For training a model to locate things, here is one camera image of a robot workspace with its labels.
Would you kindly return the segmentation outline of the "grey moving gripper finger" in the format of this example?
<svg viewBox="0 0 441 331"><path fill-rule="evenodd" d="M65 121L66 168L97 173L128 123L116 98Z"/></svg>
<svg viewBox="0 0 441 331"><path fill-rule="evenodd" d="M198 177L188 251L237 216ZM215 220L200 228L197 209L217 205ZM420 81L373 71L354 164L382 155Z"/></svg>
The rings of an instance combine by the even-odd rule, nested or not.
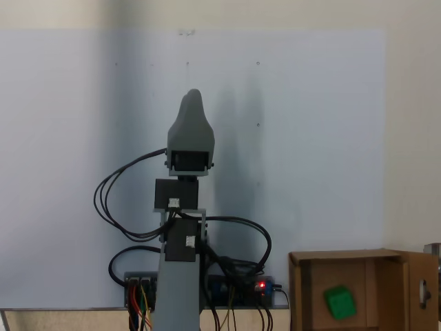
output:
<svg viewBox="0 0 441 331"><path fill-rule="evenodd" d="M180 104L177 118L167 133L167 169L172 176L173 151L207 153L207 174L213 166L215 138L203 107L201 92L188 91L187 102Z"/></svg>

